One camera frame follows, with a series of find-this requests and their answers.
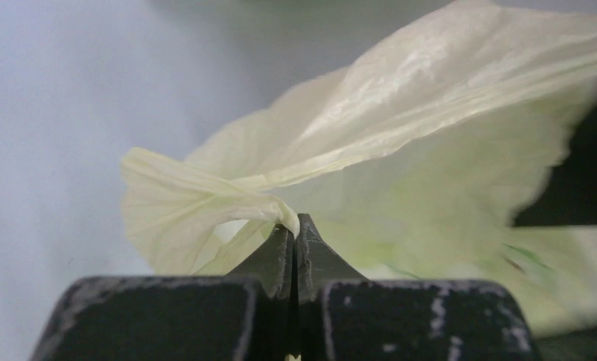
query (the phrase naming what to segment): plastic bag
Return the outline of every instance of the plastic bag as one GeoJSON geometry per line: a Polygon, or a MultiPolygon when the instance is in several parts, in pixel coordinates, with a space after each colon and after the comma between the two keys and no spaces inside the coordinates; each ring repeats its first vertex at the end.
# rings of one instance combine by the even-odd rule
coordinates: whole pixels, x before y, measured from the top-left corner
{"type": "Polygon", "coordinates": [[[597,17],[457,1],[185,162],[131,150],[127,235],[158,273],[222,274],[272,223],[296,234],[305,212],[370,278],[492,279],[539,335],[588,326],[597,228],[508,224],[565,156],[596,84],[597,17]]]}

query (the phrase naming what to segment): white wall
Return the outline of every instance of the white wall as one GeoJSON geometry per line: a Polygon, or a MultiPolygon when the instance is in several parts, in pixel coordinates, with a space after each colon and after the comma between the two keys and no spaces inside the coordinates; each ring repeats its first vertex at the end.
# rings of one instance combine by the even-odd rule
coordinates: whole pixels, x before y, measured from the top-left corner
{"type": "Polygon", "coordinates": [[[181,158],[448,1],[0,0],[0,361],[76,278],[150,272],[119,214],[131,146],[181,158]]]}

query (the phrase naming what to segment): metal jaw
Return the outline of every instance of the metal jaw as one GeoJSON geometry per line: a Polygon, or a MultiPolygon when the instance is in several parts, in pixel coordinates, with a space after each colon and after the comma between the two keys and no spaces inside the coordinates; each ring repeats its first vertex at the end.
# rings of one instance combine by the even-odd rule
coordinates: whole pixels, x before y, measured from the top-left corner
{"type": "MultiPolygon", "coordinates": [[[[541,359],[540,341],[503,287],[369,281],[321,239],[308,215],[300,221],[296,240],[277,226],[224,277],[78,281],[32,360],[541,359]]],[[[549,359],[597,355],[597,344],[576,346],[583,338],[567,337],[545,340],[549,359]]]]}

